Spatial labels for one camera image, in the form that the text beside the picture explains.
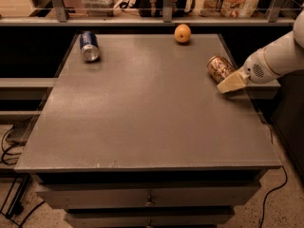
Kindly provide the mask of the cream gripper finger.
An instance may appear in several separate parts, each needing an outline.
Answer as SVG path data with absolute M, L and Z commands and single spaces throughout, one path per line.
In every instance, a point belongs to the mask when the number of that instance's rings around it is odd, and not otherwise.
M 243 89 L 248 84 L 249 75 L 243 71 L 235 71 L 221 81 L 217 88 L 220 93 L 228 93 Z

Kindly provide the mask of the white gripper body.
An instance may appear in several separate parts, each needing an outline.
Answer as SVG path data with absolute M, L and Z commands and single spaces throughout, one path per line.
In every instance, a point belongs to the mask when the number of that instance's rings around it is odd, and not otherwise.
M 275 69 L 274 60 L 263 47 L 251 54 L 240 68 L 246 80 L 255 84 L 266 84 L 277 79 L 280 74 Z

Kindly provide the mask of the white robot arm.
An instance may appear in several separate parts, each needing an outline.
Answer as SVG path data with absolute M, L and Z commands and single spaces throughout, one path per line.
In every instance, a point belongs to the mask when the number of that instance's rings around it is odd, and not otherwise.
M 218 84 L 220 93 L 236 91 L 249 83 L 266 84 L 304 69 L 304 10 L 293 30 L 251 54 L 243 66 Z

